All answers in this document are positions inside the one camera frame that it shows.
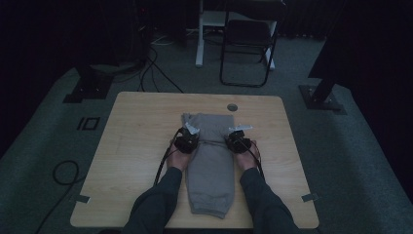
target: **black chair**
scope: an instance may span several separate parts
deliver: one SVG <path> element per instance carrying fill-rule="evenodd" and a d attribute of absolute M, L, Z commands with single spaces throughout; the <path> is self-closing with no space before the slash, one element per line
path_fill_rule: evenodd
<path fill-rule="evenodd" d="M 282 0 L 227 0 L 224 26 L 224 39 L 221 48 L 221 67 L 219 79 L 222 84 L 259 88 L 267 83 L 271 61 L 277 42 L 278 28 L 286 14 L 286 6 Z M 247 19 L 230 19 L 230 13 L 238 13 Z M 274 32 L 271 34 L 269 21 L 276 21 Z M 242 50 L 228 51 L 227 46 L 243 47 Z M 256 48 L 259 53 L 247 52 L 244 48 Z M 264 80 L 259 84 L 227 82 L 223 79 L 225 53 L 241 53 L 260 55 L 261 59 L 270 50 L 267 70 Z"/>

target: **black backdrop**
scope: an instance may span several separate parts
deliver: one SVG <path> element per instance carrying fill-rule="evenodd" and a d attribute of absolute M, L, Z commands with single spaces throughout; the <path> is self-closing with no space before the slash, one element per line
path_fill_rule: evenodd
<path fill-rule="evenodd" d="M 349 0 L 310 77 L 349 88 L 413 201 L 413 1 Z"/>
<path fill-rule="evenodd" d="M 31 118 L 55 80 L 76 62 L 117 64 L 124 59 L 136 59 L 129 57 L 131 23 L 135 29 L 142 23 L 151 23 L 182 45 L 185 45 L 185 29 L 198 27 L 198 1 L 133 1 L 0 1 L 0 156 Z M 288 15 L 280 34 L 319 39 L 330 32 L 344 2 L 284 1 Z M 221 2 L 205 0 L 206 9 L 222 8 Z M 131 11 L 139 7 L 149 10 L 152 17 Z M 134 50 L 133 55 L 145 58 L 138 44 L 134 44 Z"/>

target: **wooden table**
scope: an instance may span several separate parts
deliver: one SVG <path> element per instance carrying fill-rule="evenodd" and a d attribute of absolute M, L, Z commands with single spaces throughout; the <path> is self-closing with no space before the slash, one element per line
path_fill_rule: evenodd
<path fill-rule="evenodd" d="M 229 111 L 230 103 L 238 110 Z M 245 135 L 257 140 L 267 183 L 288 206 L 298 227 L 318 227 L 314 203 L 301 198 L 310 190 L 279 97 L 152 93 L 118 95 L 81 191 L 90 202 L 76 204 L 73 226 L 126 224 L 135 199 L 152 186 L 169 141 L 181 127 L 182 113 L 232 114 L 236 125 L 252 125 Z M 167 227 L 252 227 L 240 176 L 235 166 L 235 200 L 224 219 L 191 214 L 184 177 Z"/>

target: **cable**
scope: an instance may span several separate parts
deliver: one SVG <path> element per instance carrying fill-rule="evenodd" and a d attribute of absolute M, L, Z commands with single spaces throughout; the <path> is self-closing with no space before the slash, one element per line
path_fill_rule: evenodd
<path fill-rule="evenodd" d="M 146 67 L 146 69 L 145 69 L 145 71 L 143 72 L 143 74 L 142 74 L 142 76 L 140 76 L 140 78 L 139 78 L 139 86 L 137 87 L 137 91 L 139 92 L 139 89 L 141 88 L 142 89 L 142 92 L 145 92 L 145 88 L 143 87 L 143 80 L 145 79 L 145 75 L 146 75 L 146 72 L 148 72 L 148 70 L 149 70 L 149 68 L 151 68 L 152 67 L 152 65 L 154 64 L 154 62 L 156 61 L 156 59 L 158 59 L 158 53 L 156 53 L 156 51 L 155 51 L 155 58 L 152 60 L 152 59 L 150 59 L 149 57 L 147 57 L 151 62 L 150 62 L 150 64 L 148 65 L 148 67 Z"/>
<path fill-rule="evenodd" d="M 155 52 L 155 54 L 158 56 L 158 53 L 153 49 L 152 47 L 150 48 L 152 51 Z M 155 67 L 161 72 L 162 75 L 164 75 L 165 78 L 167 78 L 168 81 L 170 81 L 171 84 L 175 86 L 175 88 L 183 94 L 183 91 L 165 74 L 165 72 L 155 63 L 155 61 L 152 61 L 152 59 L 148 58 L 154 65 Z"/>
<path fill-rule="evenodd" d="M 58 178 L 56 177 L 56 172 L 57 172 L 57 169 L 58 169 L 61 165 L 67 164 L 67 163 L 73 164 L 73 165 L 75 166 L 75 168 L 76 168 L 76 173 L 75 173 L 75 176 L 73 177 L 73 179 L 72 179 L 70 182 L 61 182 L 61 181 L 58 180 Z M 58 199 L 58 201 L 55 203 L 55 205 L 49 210 L 49 212 L 48 212 L 48 213 L 46 214 L 46 216 L 43 218 L 42 222 L 40 223 L 39 227 L 37 228 L 37 230 L 36 230 L 36 232 L 35 232 L 36 234 L 40 232 L 40 230 L 42 229 L 43 225 L 45 224 L 45 222 L 47 221 L 47 219 L 49 218 L 49 216 L 50 216 L 50 215 L 52 214 L 52 212 L 56 209 L 56 207 L 61 203 L 61 201 L 63 201 L 64 197 L 69 193 L 69 191 L 72 189 L 72 187 L 73 187 L 76 183 L 81 182 L 81 181 L 83 181 L 83 180 L 86 178 L 85 176 L 83 176 L 83 177 L 81 177 L 81 178 L 78 178 L 78 177 L 79 177 L 79 165 L 78 165 L 75 161 L 73 161 L 73 160 L 66 160 L 66 161 L 63 161 L 63 162 L 61 162 L 61 163 L 59 163 L 59 164 L 57 164 L 57 165 L 55 166 L 55 168 L 53 169 L 53 180 L 54 180 L 57 184 L 59 184 L 59 185 L 68 185 L 69 187 L 66 189 L 66 191 L 64 192 L 64 194 Z"/>
<path fill-rule="evenodd" d="M 174 143 L 175 140 L 176 140 L 176 136 L 178 136 L 179 133 L 180 133 L 180 130 L 176 131 L 175 135 L 173 136 L 173 139 L 170 141 L 170 144 L 169 144 L 169 147 L 168 147 L 167 151 L 165 151 L 164 157 L 162 158 L 161 164 L 159 165 L 158 171 L 157 171 L 157 173 L 156 173 L 156 177 L 155 177 L 155 181 L 154 181 L 154 186 L 158 184 L 159 176 L 161 175 L 161 171 L 162 171 L 162 168 L 164 167 L 165 161 L 167 160 L 167 158 L 168 158 L 172 153 L 174 153 L 174 152 L 177 150 L 177 149 L 176 149 L 176 150 L 172 151 L 171 153 L 169 153 L 169 152 L 170 152 L 170 148 L 172 147 L 173 143 Z"/>
<path fill-rule="evenodd" d="M 256 145 L 254 142 L 251 142 L 251 143 L 255 146 L 255 148 L 257 149 L 259 158 L 257 158 L 257 157 L 255 156 L 255 154 L 252 153 L 252 151 L 243 143 L 242 140 L 237 139 L 237 141 L 238 141 L 240 144 L 242 144 L 242 145 L 245 147 L 245 149 L 246 149 L 246 150 L 251 154 L 251 156 L 254 158 L 254 161 L 255 161 L 255 163 L 256 163 L 257 166 L 258 166 L 258 171 L 259 171 L 259 173 L 261 174 L 261 177 L 262 177 L 262 178 L 264 179 L 264 181 L 265 181 L 264 171 L 262 171 L 262 167 L 261 167 L 261 153 L 259 152 L 259 149 L 258 149 L 257 145 Z"/>
<path fill-rule="evenodd" d="M 150 59 L 149 57 L 147 57 L 147 59 L 150 61 L 150 64 L 148 65 L 148 67 L 146 67 L 145 71 L 143 72 L 142 76 L 140 77 L 140 82 L 139 82 L 139 86 L 137 87 L 137 91 L 139 92 L 139 89 L 142 89 L 142 92 L 145 92 L 145 88 L 143 87 L 143 82 L 144 82 L 144 79 L 145 79 L 145 75 L 146 75 L 146 72 L 148 72 L 149 68 L 152 68 L 152 66 L 154 65 L 154 66 L 159 70 L 159 72 L 161 72 L 161 74 L 162 74 L 171 84 L 173 84 L 173 85 L 175 86 L 175 88 L 176 88 L 179 92 L 181 92 L 181 93 L 183 94 L 184 92 L 183 92 L 183 91 L 167 76 L 167 74 L 165 74 L 165 72 L 155 63 L 156 59 L 158 58 L 158 52 L 157 52 L 155 49 L 153 49 L 152 47 L 150 47 L 150 49 L 155 53 L 155 58 L 154 58 L 154 59 Z"/>

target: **chair leg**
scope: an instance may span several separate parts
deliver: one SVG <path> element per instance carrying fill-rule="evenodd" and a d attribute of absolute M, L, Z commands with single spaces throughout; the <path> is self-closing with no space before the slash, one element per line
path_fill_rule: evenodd
<path fill-rule="evenodd" d="M 222 42 L 222 47 L 221 47 L 221 65 L 219 67 L 219 80 L 221 81 L 221 83 L 223 85 L 227 85 L 226 82 L 224 82 L 223 78 L 222 78 L 222 72 L 224 70 L 224 54 L 225 54 L 225 37 L 224 37 L 224 41 Z"/>

